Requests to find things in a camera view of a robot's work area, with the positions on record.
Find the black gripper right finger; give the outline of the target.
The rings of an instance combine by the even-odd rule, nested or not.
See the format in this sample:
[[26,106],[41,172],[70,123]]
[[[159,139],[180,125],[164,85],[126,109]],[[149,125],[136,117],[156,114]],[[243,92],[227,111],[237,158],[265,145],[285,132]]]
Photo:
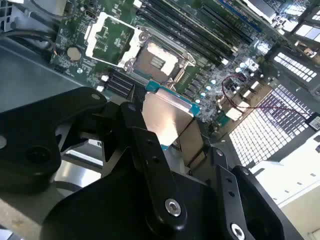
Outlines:
[[228,164],[228,154],[211,144],[193,119],[179,135],[188,174],[213,191],[220,240],[284,240],[280,209],[245,167]]

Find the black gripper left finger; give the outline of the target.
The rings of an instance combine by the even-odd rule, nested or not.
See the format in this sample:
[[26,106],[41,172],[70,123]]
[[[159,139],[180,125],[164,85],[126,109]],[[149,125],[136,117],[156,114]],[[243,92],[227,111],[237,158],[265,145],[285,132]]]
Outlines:
[[61,165],[62,152],[96,138],[104,144],[107,163],[120,153],[110,175],[133,168],[143,178],[150,203],[147,225],[153,232],[179,232],[187,224],[186,207],[158,138],[132,103],[116,105],[98,91],[80,87],[2,112],[0,136],[2,190],[43,192]]

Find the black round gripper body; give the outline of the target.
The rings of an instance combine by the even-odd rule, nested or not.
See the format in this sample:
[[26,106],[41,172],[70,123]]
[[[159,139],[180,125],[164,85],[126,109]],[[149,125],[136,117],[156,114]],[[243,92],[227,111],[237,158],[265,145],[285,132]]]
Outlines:
[[221,240],[217,198],[207,185],[179,173],[173,177],[187,222],[159,234],[147,222],[150,201],[144,179],[132,167],[101,178],[61,200],[46,217],[43,240]]

